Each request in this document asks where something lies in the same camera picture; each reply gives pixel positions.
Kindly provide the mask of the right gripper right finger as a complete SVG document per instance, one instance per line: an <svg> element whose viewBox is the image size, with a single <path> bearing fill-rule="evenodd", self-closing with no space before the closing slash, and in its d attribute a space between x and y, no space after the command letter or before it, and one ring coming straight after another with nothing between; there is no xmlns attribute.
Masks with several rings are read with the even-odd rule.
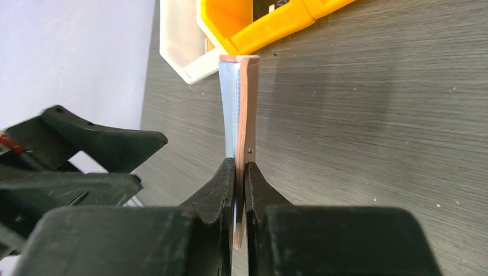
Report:
<svg viewBox="0 0 488 276"><path fill-rule="evenodd" d="M415 217L380 206L297 206L244 172L250 275L440 275Z"/></svg>

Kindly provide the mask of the tan leather card holder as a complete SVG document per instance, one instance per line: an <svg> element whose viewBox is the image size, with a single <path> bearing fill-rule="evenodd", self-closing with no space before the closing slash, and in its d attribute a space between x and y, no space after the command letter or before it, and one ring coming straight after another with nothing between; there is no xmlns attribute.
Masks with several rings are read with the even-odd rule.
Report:
<svg viewBox="0 0 488 276"><path fill-rule="evenodd" d="M236 163L233 244L240 249L245 233L244 170L256 160L256 120L259 84L257 55L220 55L219 82L223 105L226 156Z"/></svg>

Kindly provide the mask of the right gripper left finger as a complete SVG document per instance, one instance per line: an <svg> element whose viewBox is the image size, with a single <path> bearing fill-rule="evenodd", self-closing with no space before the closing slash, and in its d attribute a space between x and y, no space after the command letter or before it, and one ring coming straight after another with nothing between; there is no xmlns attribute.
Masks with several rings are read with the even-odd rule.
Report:
<svg viewBox="0 0 488 276"><path fill-rule="evenodd" d="M14 275L230 275L235 160L178 206L48 212Z"/></svg>

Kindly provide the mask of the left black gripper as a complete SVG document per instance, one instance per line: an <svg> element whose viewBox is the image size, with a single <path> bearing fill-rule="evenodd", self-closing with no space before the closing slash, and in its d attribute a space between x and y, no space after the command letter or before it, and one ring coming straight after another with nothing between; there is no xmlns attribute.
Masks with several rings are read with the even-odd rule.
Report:
<svg viewBox="0 0 488 276"><path fill-rule="evenodd" d="M97 125L61 105L1 131L1 155L30 168L1 168L1 258L20 253L42 216L64 206L122 206L142 189L130 173L168 142L158 131ZM74 171L83 151L110 173Z"/></svg>

